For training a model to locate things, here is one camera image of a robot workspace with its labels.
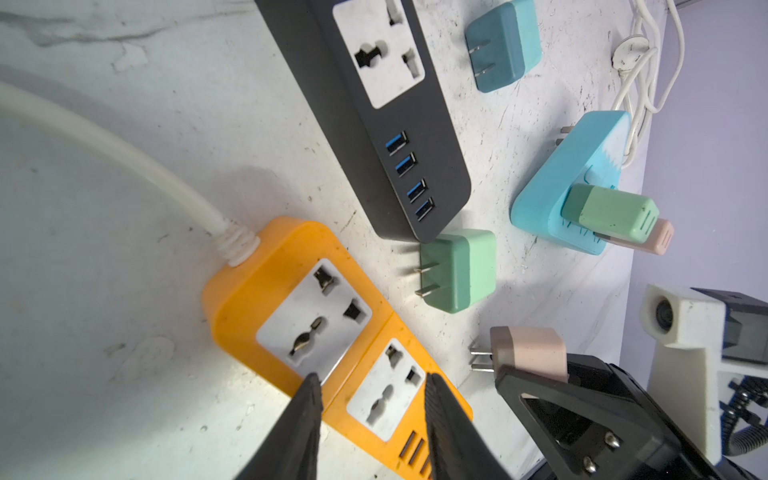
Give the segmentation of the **teal triangular power strip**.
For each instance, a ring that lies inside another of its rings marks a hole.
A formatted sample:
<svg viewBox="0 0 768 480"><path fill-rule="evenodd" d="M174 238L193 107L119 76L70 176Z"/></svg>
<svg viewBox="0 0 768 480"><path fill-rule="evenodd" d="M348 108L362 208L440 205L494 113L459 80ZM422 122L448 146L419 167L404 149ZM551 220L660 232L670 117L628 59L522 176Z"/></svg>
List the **teal triangular power strip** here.
<svg viewBox="0 0 768 480"><path fill-rule="evenodd" d="M630 126L626 111L584 114L513 201L512 225L562 247L602 254L606 243L561 211L575 184L619 186Z"/></svg>

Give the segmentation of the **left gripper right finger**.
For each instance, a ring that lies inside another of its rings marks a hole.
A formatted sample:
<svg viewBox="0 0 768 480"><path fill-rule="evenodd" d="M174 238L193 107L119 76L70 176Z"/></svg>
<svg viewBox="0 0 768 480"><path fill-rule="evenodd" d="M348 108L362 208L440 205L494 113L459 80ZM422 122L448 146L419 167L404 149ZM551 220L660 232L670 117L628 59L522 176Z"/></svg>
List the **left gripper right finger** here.
<svg viewBox="0 0 768 480"><path fill-rule="evenodd" d="M509 479L443 377L428 373L425 418L434 479Z"/></svg>

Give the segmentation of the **pink plug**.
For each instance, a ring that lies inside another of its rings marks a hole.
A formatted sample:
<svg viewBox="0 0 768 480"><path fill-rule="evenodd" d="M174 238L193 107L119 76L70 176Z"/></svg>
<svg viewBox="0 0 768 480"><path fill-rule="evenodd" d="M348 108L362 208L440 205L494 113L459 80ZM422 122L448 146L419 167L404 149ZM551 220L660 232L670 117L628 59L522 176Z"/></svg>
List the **pink plug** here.
<svg viewBox="0 0 768 480"><path fill-rule="evenodd" d="M663 218L660 218L656 221L652 232L649 234L647 240L643 243L633 243L630 241L597 234L599 239L602 239L609 244L618 245L657 256L663 256L666 253L673 236L674 227L672 223L669 220Z"/></svg>
<svg viewBox="0 0 768 480"><path fill-rule="evenodd" d="M503 367L538 375L554 381L568 381L565 342L552 328L494 326L490 346L471 347L473 357L488 357L489 363L472 363L474 372L497 375Z"/></svg>

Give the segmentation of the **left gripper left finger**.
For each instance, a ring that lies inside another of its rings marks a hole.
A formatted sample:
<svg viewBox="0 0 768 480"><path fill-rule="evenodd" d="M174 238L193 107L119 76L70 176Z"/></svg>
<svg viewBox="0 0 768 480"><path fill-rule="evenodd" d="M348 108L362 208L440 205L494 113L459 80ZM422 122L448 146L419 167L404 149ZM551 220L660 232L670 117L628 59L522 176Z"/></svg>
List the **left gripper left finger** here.
<svg viewBox="0 0 768 480"><path fill-rule="evenodd" d="M320 381L311 373L236 479L316 479L322 412Z"/></svg>

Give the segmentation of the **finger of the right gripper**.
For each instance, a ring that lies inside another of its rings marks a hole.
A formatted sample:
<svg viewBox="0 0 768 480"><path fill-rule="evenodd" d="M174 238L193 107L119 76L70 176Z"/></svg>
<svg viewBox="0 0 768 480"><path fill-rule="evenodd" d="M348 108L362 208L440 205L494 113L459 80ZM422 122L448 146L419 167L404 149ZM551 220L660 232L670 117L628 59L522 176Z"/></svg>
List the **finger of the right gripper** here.
<svg viewBox="0 0 768 480"><path fill-rule="evenodd" d="M566 381L505 365L495 387L554 479L717 479L720 474L620 367L570 354Z"/></svg>

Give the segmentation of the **orange power strip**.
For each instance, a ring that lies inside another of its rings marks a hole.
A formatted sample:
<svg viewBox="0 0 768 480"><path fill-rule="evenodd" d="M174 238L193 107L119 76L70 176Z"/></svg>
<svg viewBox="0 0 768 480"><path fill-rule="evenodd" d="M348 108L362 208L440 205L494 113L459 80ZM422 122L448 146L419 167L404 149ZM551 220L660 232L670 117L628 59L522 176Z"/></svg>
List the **orange power strip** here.
<svg viewBox="0 0 768 480"><path fill-rule="evenodd" d="M316 374L322 418L405 479L433 479L425 381L438 363L325 225L278 217L205 286L215 342L287 395Z"/></svg>

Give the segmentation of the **black power strip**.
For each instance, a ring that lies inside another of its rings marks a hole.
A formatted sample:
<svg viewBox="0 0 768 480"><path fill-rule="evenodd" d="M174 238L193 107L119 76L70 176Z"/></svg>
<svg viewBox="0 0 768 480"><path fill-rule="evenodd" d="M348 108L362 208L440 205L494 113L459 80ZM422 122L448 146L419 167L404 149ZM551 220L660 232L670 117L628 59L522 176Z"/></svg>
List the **black power strip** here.
<svg viewBox="0 0 768 480"><path fill-rule="evenodd" d="M375 233L433 241L471 180L410 1L261 1Z"/></svg>

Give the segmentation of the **green plug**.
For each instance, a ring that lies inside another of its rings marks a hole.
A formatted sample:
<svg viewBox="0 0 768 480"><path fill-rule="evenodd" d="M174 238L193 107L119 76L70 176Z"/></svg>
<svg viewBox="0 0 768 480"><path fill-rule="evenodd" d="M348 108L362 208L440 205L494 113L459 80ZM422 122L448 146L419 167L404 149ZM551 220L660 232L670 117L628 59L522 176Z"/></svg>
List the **green plug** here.
<svg viewBox="0 0 768 480"><path fill-rule="evenodd" d="M561 215L596 234L642 244L653 231L660 210L649 197L576 184L566 197Z"/></svg>
<svg viewBox="0 0 768 480"><path fill-rule="evenodd" d="M497 280L497 239L488 230L442 233L420 246L416 295L438 310L455 314L491 295Z"/></svg>

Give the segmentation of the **teal plug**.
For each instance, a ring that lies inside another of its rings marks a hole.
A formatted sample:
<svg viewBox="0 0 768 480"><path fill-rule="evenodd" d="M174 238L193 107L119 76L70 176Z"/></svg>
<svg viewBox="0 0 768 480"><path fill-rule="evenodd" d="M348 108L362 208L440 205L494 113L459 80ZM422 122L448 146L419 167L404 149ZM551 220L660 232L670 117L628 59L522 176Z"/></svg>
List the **teal plug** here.
<svg viewBox="0 0 768 480"><path fill-rule="evenodd" d="M496 6L469 24L465 41L480 92L490 93L517 82L543 57L534 1Z"/></svg>

